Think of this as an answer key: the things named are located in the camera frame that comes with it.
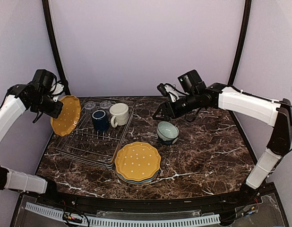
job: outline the cup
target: cup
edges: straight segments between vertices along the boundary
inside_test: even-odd
[[[95,102],[93,101],[90,101],[90,102],[87,102],[85,103],[84,105],[84,112],[86,114],[86,116],[88,118],[91,117],[91,115],[97,110],[97,107],[95,106]]]
[[[179,138],[179,129],[169,122],[160,122],[156,127],[159,141],[164,145],[172,145]]]
[[[103,109],[107,114],[109,114],[109,109],[112,106],[111,101],[105,100],[100,103],[100,108]]]
[[[129,119],[128,105],[125,103],[117,103],[110,107],[109,112],[112,115],[110,120],[112,127],[117,127],[118,125],[125,125]]]
[[[105,132],[109,129],[109,120],[104,110],[97,110],[92,114],[94,129]]]

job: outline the yellow plate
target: yellow plate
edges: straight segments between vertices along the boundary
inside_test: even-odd
[[[51,118],[51,125],[57,135],[66,136],[75,129],[80,119],[81,105],[75,96],[64,96],[60,101],[63,103],[62,111],[58,118]]]
[[[116,171],[125,180],[140,182],[149,179],[160,169],[161,156],[149,143],[127,144],[114,161]]]

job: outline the white mug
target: white mug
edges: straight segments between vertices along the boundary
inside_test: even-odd
[[[118,125],[125,125],[129,119],[128,105],[125,103],[117,103],[110,107],[109,112],[112,115],[110,120],[112,127],[117,127]]]

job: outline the mug handle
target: mug handle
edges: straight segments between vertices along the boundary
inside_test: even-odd
[[[116,116],[112,116],[112,119],[110,120],[110,123],[112,124],[112,127],[113,128],[115,128],[115,127],[117,127],[118,126],[118,123],[116,122],[114,122],[114,119],[116,119]]]

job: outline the wire dish rack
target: wire dish rack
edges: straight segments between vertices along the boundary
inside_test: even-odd
[[[58,152],[71,160],[111,169],[131,123],[135,102],[111,98],[80,98],[82,107],[89,101],[95,102],[98,110],[101,109],[100,103],[102,101],[110,101],[112,105],[116,103],[127,104],[129,107],[127,124],[116,128],[110,125],[106,132],[95,131],[91,114],[86,114],[84,108],[82,108],[77,127],[70,135],[63,137],[56,135],[57,138],[53,145]]]

